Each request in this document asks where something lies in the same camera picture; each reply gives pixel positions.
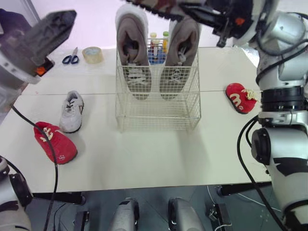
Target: scissors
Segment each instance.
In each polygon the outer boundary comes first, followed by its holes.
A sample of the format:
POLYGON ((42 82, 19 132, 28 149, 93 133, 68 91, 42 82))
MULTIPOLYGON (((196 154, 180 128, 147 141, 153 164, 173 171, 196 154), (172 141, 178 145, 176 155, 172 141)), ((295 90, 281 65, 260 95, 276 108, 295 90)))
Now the scissors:
POLYGON ((77 64, 79 63, 79 58, 78 56, 76 55, 78 52, 78 47, 76 47, 72 53, 72 55, 68 55, 66 56, 63 60, 62 60, 62 63, 63 64, 77 64))

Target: tape roll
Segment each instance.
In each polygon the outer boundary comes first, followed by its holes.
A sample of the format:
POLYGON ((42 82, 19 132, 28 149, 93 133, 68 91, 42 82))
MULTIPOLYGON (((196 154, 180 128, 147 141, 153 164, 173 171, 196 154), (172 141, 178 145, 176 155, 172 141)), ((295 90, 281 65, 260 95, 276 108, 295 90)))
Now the tape roll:
POLYGON ((89 64, 98 64, 103 61, 103 53, 99 47, 87 47, 82 51, 82 54, 89 64))

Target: white wall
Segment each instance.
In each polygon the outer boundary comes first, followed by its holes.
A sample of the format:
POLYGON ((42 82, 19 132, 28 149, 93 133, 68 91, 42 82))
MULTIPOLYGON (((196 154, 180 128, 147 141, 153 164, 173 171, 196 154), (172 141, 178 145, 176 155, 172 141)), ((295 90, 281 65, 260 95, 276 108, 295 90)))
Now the white wall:
MULTIPOLYGON (((89 46, 115 47, 115 13, 124 4, 120 0, 32 0, 40 18, 52 11, 74 9, 77 12, 72 34, 61 48, 85 48, 89 46)), ((308 12, 308 0, 281 0, 279 9, 284 11, 308 12)), ((168 30, 169 21, 147 12, 149 32, 162 36, 168 30)), ((200 47, 215 47, 218 37, 212 35, 212 29, 203 26, 200 47)))
POLYGON ((37 23, 37 20, 24 0, 0 0, 0 8, 22 14, 32 26, 37 23))

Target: gray shoe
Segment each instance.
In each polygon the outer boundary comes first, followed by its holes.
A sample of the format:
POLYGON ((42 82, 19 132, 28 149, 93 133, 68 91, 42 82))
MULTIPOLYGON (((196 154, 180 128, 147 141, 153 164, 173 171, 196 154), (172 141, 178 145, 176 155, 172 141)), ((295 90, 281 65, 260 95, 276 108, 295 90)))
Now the gray shoe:
MULTIPOLYGON (((198 51, 201 34, 200 25, 186 16, 181 22, 171 22, 170 42, 165 68, 160 79, 160 92, 181 92, 190 74, 190 66, 198 51)), ((165 100, 174 99, 177 94, 161 94, 165 100)))
POLYGON ((123 74, 131 92, 138 100, 145 100, 151 90, 151 73, 147 54, 148 21, 143 10, 125 4, 115 17, 117 50, 123 74))

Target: white wire basket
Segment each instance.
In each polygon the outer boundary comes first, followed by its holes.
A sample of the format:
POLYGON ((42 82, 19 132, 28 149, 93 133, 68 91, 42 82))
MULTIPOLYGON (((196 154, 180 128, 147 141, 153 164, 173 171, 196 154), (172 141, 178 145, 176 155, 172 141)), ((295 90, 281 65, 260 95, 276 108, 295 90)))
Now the white wire basket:
MULTIPOLYGON (((163 49, 162 41, 158 44, 160 50, 163 49)), ((153 58, 151 48, 149 43, 149 60, 153 58)), ((150 61, 162 63, 166 56, 160 54, 150 61)), ((192 66, 123 66, 117 54, 115 107, 122 132, 192 131, 201 119, 198 54, 192 66), (145 74, 144 83, 128 78, 131 73, 145 74)))

